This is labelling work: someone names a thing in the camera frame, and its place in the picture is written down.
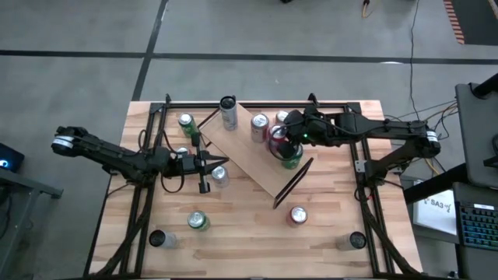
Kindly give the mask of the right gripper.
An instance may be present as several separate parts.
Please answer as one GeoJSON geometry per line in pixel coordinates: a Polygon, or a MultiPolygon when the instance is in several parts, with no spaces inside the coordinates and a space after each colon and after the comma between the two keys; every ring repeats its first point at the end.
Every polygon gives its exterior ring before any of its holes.
{"type": "Polygon", "coordinates": [[[303,111],[292,110],[284,120],[286,137],[290,142],[279,144],[279,153],[283,159],[291,159],[298,152],[298,145],[338,146],[335,139],[335,129],[330,121],[315,108],[305,108],[303,111]]]}

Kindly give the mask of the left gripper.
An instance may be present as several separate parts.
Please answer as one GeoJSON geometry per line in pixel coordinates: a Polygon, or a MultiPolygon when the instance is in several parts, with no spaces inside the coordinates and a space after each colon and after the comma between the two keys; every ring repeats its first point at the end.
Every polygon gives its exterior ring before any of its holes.
{"type": "Polygon", "coordinates": [[[201,135],[192,134],[191,144],[196,148],[195,154],[179,153],[176,159],[178,172],[180,174],[180,186],[174,193],[182,190],[185,182],[185,176],[188,174],[198,173],[200,176],[199,193],[207,194],[210,192],[210,184],[206,175],[210,174],[218,166],[222,166],[229,159],[225,156],[211,155],[209,151],[201,148],[201,135]],[[207,163],[207,160],[219,160],[213,163],[207,163]]]}

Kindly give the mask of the green Sprite can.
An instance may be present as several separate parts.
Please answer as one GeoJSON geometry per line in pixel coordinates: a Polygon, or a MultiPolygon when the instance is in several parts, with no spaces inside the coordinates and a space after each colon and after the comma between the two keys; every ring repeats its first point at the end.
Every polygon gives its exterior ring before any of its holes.
{"type": "Polygon", "coordinates": [[[188,225],[192,229],[206,231],[210,227],[210,220],[204,212],[195,211],[188,216],[188,225]]]}
{"type": "Polygon", "coordinates": [[[302,157],[303,157],[303,146],[299,144],[296,147],[296,154],[291,158],[291,160],[282,161],[281,165],[288,170],[295,169],[298,167],[302,157]]]}
{"type": "Polygon", "coordinates": [[[199,133],[198,126],[195,123],[195,119],[189,113],[180,114],[178,118],[178,124],[180,125],[184,135],[188,138],[199,133]]]}

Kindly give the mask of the white Celsius slim can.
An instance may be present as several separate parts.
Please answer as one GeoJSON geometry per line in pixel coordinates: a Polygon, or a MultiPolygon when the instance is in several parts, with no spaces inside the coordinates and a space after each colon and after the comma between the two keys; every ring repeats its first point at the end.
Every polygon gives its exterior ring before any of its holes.
{"type": "Polygon", "coordinates": [[[219,102],[221,110],[223,127],[227,131],[233,131],[237,128],[237,101],[235,96],[224,96],[219,102]]]}

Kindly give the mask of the slim can black lid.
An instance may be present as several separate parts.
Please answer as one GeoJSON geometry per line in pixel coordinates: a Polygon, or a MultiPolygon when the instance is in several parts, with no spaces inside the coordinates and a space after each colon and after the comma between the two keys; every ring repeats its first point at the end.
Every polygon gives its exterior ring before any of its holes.
{"type": "Polygon", "coordinates": [[[361,250],[367,245],[367,241],[363,233],[355,231],[337,237],[335,245],[342,251],[361,250]]]}
{"type": "Polygon", "coordinates": [[[152,247],[174,249],[177,247],[177,236],[174,233],[156,229],[149,235],[149,244],[152,247]]]}

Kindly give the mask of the black side desk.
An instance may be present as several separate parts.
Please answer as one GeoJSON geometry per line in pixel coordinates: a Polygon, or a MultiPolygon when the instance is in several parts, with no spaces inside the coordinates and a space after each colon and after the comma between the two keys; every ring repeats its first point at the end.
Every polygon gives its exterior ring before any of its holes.
{"type": "Polygon", "coordinates": [[[455,182],[468,182],[468,173],[465,163],[404,190],[405,203],[409,205],[434,194],[449,190],[455,182]]]}

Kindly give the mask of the white SA3 sign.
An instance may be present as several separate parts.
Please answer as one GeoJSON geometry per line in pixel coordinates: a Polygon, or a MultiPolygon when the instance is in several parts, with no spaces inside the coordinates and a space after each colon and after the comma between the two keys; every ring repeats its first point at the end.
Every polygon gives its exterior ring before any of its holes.
{"type": "Polygon", "coordinates": [[[454,192],[443,191],[414,203],[413,223],[456,236],[454,192]]]}

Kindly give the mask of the grey metal side table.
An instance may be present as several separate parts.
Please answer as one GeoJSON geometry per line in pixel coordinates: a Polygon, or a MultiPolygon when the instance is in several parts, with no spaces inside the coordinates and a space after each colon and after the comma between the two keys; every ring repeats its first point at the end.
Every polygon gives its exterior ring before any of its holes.
{"type": "Polygon", "coordinates": [[[0,168],[0,280],[7,278],[12,258],[41,194],[59,199],[63,190],[0,168]]]}

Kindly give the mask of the grey laptop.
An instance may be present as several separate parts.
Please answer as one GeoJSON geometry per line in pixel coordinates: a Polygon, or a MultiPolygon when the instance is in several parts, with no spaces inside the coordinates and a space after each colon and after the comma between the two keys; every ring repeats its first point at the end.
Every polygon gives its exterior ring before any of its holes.
{"type": "Polygon", "coordinates": [[[468,180],[480,187],[498,188],[498,168],[484,165],[496,155],[492,140],[498,135],[498,93],[479,99],[468,84],[456,85],[455,92],[468,180]]]}

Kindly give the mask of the black device blue light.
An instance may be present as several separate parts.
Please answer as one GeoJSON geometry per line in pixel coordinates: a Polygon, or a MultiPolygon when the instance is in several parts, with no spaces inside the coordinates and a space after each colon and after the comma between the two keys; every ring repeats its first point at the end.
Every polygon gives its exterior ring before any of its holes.
{"type": "Polygon", "coordinates": [[[21,152],[0,143],[0,168],[18,173],[24,159],[21,152]]]}

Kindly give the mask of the black laptop backlit keyboard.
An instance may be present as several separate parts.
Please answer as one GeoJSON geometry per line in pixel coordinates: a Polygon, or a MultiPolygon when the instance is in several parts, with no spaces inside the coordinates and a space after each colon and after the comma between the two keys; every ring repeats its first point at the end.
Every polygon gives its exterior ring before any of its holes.
{"type": "Polygon", "coordinates": [[[453,184],[458,274],[498,280],[498,190],[453,184]]]}

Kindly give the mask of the black tube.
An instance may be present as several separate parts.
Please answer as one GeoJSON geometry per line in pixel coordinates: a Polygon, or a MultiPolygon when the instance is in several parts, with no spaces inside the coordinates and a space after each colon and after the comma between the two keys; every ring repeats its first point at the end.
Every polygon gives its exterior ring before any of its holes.
{"type": "Polygon", "coordinates": [[[470,88],[475,97],[488,99],[492,92],[498,92],[498,72],[480,84],[470,83],[470,88]]]}

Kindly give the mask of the black mat orange striped edge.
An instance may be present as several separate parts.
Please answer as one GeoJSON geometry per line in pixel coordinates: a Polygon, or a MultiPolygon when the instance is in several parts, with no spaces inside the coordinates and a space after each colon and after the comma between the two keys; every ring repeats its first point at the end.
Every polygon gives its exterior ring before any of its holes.
{"type": "Polygon", "coordinates": [[[498,0],[444,0],[459,44],[498,46],[498,0]]]}

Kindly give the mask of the wooden shelf black metal frame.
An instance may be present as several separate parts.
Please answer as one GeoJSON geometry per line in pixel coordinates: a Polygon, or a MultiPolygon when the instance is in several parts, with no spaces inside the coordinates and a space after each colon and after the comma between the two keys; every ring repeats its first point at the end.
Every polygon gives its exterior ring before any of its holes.
{"type": "Polygon", "coordinates": [[[232,131],[224,128],[222,113],[217,112],[199,126],[200,132],[268,192],[275,199],[273,208],[278,208],[306,175],[314,159],[303,156],[297,168],[286,169],[263,143],[252,141],[251,112],[241,104],[236,105],[236,112],[237,127],[232,131]]]}

